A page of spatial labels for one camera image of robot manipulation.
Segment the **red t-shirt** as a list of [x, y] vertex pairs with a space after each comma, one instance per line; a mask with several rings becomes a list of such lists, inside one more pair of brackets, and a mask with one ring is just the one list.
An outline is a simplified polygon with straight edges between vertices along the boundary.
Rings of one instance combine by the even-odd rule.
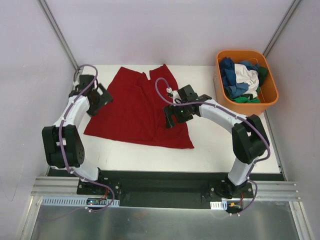
[[178, 84], [164, 64], [150, 70], [149, 75], [121, 67], [107, 91], [113, 101], [91, 117], [84, 134], [103, 139], [173, 149], [193, 149], [186, 123], [166, 127], [160, 96], [166, 88], [178, 89]]

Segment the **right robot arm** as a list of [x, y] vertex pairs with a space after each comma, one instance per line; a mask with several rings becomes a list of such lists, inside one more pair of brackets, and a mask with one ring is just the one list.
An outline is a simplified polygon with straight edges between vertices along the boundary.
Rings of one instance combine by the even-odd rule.
[[185, 123], [197, 115], [218, 124], [231, 134], [235, 160], [226, 179], [214, 190], [222, 198], [237, 197], [242, 193], [255, 165], [271, 155], [270, 142], [261, 119], [255, 114], [246, 116], [236, 113], [206, 94], [199, 96], [193, 93], [190, 97], [182, 97], [174, 90], [168, 93], [168, 97], [171, 100], [163, 109], [167, 128], [175, 126], [173, 116], [178, 123]]

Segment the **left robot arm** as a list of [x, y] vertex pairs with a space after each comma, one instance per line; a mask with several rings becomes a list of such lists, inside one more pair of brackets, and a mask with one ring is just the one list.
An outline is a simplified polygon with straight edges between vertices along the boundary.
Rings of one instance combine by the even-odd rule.
[[113, 97], [100, 83], [89, 87], [83, 94], [81, 90], [77, 85], [71, 91], [60, 118], [42, 129], [42, 141], [49, 166], [66, 170], [82, 182], [89, 182], [89, 190], [99, 195], [105, 191], [106, 183], [99, 167], [86, 159], [78, 128], [86, 114], [90, 117], [97, 115], [99, 109], [113, 101]]

